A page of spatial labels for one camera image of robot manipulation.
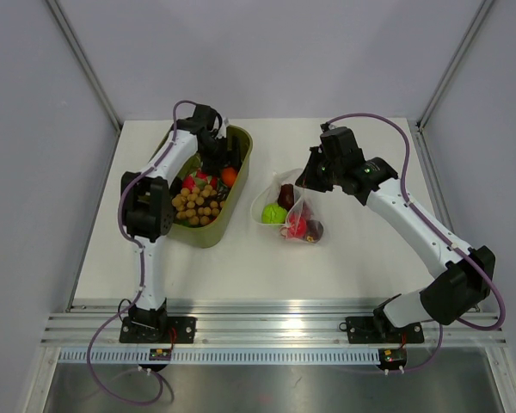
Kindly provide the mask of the orange fruit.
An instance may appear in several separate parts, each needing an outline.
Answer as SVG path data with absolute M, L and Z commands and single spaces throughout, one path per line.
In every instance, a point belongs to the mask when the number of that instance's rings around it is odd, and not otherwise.
M 237 180 L 238 171 L 232 167 L 227 167 L 221 170 L 220 178 L 222 183 L 228 187 L 232 188 Z

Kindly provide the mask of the clear zip top bag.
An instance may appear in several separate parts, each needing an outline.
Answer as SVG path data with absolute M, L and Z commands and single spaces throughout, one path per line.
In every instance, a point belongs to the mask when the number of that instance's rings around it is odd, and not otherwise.
M 275 235 L 292 243 L 318 244 L 326 229 L 313 193 L 296 185 L 301 169 L 274 174 L 270 185 L 253 201 L 250 216 L 268 235 Z

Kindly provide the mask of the red apple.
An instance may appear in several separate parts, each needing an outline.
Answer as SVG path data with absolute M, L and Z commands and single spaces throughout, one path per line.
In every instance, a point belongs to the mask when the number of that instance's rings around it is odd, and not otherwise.
M 307 220 L 298 213 L 288 217 L 283 235 L 287 239 L 304 239 L 307 232 Z

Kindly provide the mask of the dark purple mangosteen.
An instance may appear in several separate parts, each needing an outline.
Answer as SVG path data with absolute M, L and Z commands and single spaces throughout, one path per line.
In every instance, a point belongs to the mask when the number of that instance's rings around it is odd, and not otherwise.
M 319 242 L 324 234 L 323 224 L 314 219 L 310 219 L 307 221 L 306 235 L 305 240 L 309 243 L 317 243 Z

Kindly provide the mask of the olive green plastic bin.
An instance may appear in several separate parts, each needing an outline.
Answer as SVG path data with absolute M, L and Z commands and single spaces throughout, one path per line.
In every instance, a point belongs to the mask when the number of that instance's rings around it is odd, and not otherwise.
M 244 185 L 249 176 L 249 160 L 253 149 L 253 142 L 250 135 L 238 126 L 228 126 L 226 138 L 236 135 L 240 141 L 241 167 L 234 168 L 238 171 L 237 179 L 232 188 L 226 187 L 221 178 L 218 177 L 216 190 L 225 191 L 227 198 L 224 208 L 217 219 L 205 227 L 187 227 L 178 225 L 175 222 L 166 237 L 187 243 L 194 247 L 209 248 L 217 244 L 224 235 L 231 215 L 241 196 Z M 190 173 L 201 170 L 201 161 L 198 155 L 192 156 L 176 174 L 175 184 L 170 187 L 171 198 L 173 199 L 182 189 L 183 179 Z

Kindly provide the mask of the red grape bunch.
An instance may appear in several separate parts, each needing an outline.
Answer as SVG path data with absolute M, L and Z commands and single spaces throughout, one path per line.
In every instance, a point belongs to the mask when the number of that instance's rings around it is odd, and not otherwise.
M 313 216 L 313 211 L 307 202 L 302 203 L 301 209 L 301 218 L 305 221 L 311 220 Z

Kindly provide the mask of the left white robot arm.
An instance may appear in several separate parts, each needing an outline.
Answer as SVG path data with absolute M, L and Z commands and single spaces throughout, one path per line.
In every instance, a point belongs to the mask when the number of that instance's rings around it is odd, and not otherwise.
M 139 333 L 149 342 L 160 342 L 173 328 L 157 281 L 163 242 L 175 222 L 170 187 L 194 155 L 206 175 L 220 177 L 234 159 L 223 125 L 216 109 L 196 103 L 192 116 L 173 120 L 163 146 L 142 170 L 122 176 L 117 220 L 121 235 L 134 244 L 139 266 L 137 295 L 124 310 L 122 330 Z

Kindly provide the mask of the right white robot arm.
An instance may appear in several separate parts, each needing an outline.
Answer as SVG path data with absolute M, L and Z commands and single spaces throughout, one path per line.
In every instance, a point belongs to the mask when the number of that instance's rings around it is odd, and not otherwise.
M 351 129 L 325 126 L 320 140 L 310 148 L 297 186 L 321 193 L 340 187 L 390 224 L 433 277 L 427 287 L 398 294 L 374 310 L 378 338 L 392 341 L 404 327 L 428 320 L 449 325 L 490 295 L 495 256 L 489 248 L 474 249 L 452 235 L 411 197 L 386 161 L 365 159 Z

